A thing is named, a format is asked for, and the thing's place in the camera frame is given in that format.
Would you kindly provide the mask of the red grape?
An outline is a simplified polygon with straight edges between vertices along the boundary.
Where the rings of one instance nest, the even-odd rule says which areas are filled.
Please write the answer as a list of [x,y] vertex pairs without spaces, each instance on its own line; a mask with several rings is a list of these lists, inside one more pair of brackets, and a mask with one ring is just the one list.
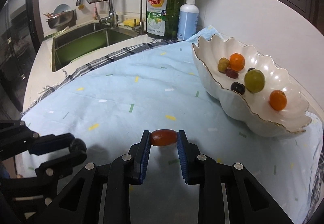
[[232,69],[230,69],[230,68],[226,69],[225,74],[226,74],[229,78],[232,78],[232,79],[237,79],[238,76],[239,76],[239,74],[238,74],[236,71],[234,71],[234,70],[232,70]]
[[153,146],[169,146],[176,142],[177,132],[170,129],[159,129],[150,134],[150,144]]

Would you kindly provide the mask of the green yellow apple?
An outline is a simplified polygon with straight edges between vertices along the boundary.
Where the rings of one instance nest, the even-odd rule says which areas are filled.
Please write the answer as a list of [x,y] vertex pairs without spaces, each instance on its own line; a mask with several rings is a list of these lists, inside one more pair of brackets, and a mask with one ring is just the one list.
[[263,90],[265,86],[265,77],[260,70],[252,70],[244,76],[245,88],[252,93],[257,93]]

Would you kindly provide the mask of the large orange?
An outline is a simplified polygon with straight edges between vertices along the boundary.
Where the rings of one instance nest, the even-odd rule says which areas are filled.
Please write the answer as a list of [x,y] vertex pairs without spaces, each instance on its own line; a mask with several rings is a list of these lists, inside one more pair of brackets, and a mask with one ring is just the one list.
[[230,68],[233,71],[242,71],[245,66],[245,58],[239,53],[234,53],[230,56],[229,59]]

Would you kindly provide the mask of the small orange kumquat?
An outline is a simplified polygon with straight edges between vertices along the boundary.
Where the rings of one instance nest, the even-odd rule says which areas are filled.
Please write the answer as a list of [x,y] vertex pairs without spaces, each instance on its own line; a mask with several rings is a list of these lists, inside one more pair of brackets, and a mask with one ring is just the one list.
[[281,90],[273,90],[269,97],[269,104],[276,111],[285,109],[287,105],[287,97],[285,93]]

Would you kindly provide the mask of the small dark plum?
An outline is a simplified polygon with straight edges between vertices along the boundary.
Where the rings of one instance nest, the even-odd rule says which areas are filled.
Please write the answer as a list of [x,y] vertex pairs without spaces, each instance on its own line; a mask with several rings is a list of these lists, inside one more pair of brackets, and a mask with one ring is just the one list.
[[78,151],[83,151],[86,153],[87,147],[86,147],[85,142],[83,142],[83,140],[81,140],[79,138],[75,138],[71,141],[71,143],[69,145],[69,152],[76,153]]

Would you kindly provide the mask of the light blue patterned cloth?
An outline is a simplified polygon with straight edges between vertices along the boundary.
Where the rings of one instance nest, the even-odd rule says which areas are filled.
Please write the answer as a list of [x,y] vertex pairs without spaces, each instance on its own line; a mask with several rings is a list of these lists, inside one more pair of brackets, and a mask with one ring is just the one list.
[[262,137],[230,118],[206,92],[192,57],[206,27],[187,41],[125,47],[117,60],[70,80],[23,116],[42,136],[71,133],[88,148],[89,162],[110,163],[140,141],[144,130],[184,130],[218,163],[243,164],[294,223],[304,223],[320,200],[323,125],[310,123],[297,136]]

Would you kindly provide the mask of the checked grey dish towel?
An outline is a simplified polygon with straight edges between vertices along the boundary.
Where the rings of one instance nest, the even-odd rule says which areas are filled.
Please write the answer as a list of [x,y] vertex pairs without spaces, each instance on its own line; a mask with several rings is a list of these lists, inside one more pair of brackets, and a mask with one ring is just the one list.
[[25,115],[30,108],[55,90],[89,71],[132,54],[175,42],[175,40],[154,40],[147,35],[133,37],[80,56],[58,71],[52,71],[51,67],[54,64],[49,61],[49,50],[53,48],[54,39],[51,38],[43,42],[41,51],[33,63],[21,114]]

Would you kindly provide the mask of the white scalloped ceramic bowl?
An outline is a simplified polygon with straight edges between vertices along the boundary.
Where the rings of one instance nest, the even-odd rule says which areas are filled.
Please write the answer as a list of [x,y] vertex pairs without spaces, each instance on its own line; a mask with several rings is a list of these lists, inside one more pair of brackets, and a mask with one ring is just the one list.
[[235,38],[200,36],[192,55],[201,83],[231,118],[259,136],[293,136],[311,123],[308,101],[270,56]]

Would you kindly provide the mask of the stainless steel sink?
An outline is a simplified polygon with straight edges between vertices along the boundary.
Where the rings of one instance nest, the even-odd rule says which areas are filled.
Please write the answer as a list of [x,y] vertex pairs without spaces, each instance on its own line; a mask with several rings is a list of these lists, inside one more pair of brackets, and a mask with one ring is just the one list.
[[53,38],[52,71],[56,72],[90,52],[138,35],[138,32],[124,27],[109,28],[99,23],[66,31]]

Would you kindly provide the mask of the yellow sponge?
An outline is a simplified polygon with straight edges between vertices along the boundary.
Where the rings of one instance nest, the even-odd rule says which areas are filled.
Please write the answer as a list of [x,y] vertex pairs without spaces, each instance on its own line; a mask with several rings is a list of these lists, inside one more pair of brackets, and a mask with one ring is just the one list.
[[138,19],[126,19],[123,21],[124,26],[131,28],[138,26],[139,23]]

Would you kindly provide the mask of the white blue pump bottle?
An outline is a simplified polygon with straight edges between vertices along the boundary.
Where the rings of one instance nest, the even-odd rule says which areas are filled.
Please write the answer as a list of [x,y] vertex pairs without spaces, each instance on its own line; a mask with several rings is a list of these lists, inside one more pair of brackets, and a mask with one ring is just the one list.
[[195,0],[186,0],[180,7],[178,19],[177,39],[187,40],[197,32],[199,19],[199,8],[195,5]]

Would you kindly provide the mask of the green dish soap bottle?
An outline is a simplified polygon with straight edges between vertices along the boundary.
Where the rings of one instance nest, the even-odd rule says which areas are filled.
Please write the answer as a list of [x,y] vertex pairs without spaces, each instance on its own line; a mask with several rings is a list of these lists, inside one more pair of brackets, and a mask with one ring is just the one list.
[[154,39],[177,39],[178,18],[184,0],[146,0],[146,31]]

